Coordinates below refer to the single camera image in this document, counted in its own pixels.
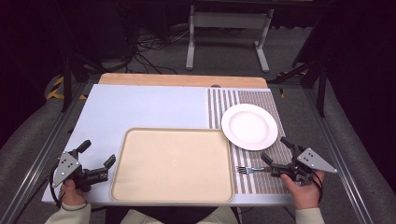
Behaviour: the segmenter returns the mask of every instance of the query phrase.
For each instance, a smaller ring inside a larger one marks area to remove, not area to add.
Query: fork
[[[238,173],[244,175],[252,174],[257,171],[271,172],[270,167],[254,168],[254,167],[237,166],[236,169]]]

